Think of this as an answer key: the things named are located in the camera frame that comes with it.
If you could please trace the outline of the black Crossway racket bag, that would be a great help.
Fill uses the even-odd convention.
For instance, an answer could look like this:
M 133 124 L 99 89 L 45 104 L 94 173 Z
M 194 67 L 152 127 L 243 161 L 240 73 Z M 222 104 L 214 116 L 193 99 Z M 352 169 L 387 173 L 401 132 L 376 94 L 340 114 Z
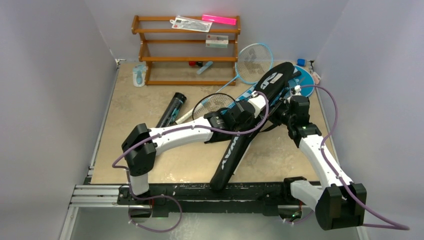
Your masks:
M 265 73 L 263 77 L 261 77 L 254 90 L 261 92 L 263 96 L 267 98 L 266 108 L 268 107 L 269 109 L 272 109 L 272 101 L 275 97 L 277 97 L 281 90 L 288 86 L 288 81 L 292 78 L 293 73 L 293 64 L 286 61 L 276 65 Z M 253 128 L 242 131 L 247 132 L 246 134 L 232 136 L 219 166 L 209 182 L 209 186 L 212 191 L 223 191 L 229 183 L 252 140 L 260 132 L 263 128 L 263 124 L 267 121 L 268 115 L 266 114 L 266 108 L 264 108 L 255 118 L 256 121 Z

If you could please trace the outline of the black shuttlecock tube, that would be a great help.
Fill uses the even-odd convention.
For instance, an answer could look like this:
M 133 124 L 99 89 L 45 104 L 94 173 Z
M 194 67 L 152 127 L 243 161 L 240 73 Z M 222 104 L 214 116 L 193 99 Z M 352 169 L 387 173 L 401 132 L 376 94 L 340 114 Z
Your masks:
M 173 95 L 173 98 L 169 102 L 168 106 L 166 107 L 160 120 L 156 124 L 156 128 L 168 127 L 172 125 L 175 122 L 179 111 L 186 102 L 186 100 L 187 97 L 184 94 L 176 92 Z

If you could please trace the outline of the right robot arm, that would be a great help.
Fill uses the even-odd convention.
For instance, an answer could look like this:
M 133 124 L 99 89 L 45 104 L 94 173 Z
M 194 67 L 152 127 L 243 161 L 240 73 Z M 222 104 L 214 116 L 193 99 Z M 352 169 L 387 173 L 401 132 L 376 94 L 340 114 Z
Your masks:
M 320 129 L 310 122 L 309 109 L 309 98 L 295 95 L 277 101 L 270 117 L 274 123 L 287 127 L 289 137 L 312 165 L 321 189 L 301 177 L 286 178 L 287 186 L 281 189 L 280 196 L 288 204 L 300 200 L 310 207 L 323 230 L 361 226 L 365 210 L 355 199 L 365 201 L 367 190 L 338 166 Z

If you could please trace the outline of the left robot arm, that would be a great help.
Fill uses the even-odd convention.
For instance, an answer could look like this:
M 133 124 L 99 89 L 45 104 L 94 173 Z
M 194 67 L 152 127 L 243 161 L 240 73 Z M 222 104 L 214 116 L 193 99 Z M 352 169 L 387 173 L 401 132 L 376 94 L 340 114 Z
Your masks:
M 149 172 L 162 153 L 184 145 L 230 140 L 209 185 L 221 191 L 229 183 L 254 136 L 261 129 L 265 100 L 242 100 L 232 108 L 219 108 L 190 122 L 162 128 L 137 125 L 122 144 L 130 186 L 129 197 L 138 205 L 149 199 Z

